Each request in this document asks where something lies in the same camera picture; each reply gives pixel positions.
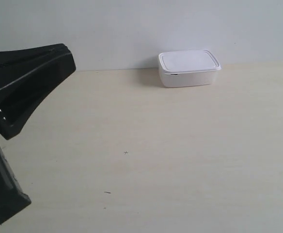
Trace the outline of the white lidded plastic container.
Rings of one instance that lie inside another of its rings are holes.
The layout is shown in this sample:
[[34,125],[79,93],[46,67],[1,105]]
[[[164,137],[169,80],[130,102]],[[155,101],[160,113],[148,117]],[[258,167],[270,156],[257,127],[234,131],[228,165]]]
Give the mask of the white lidded plastic container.
[[168,88],[212,84],[221,65],[208,50],[181,50],[158,55],[158,71]]

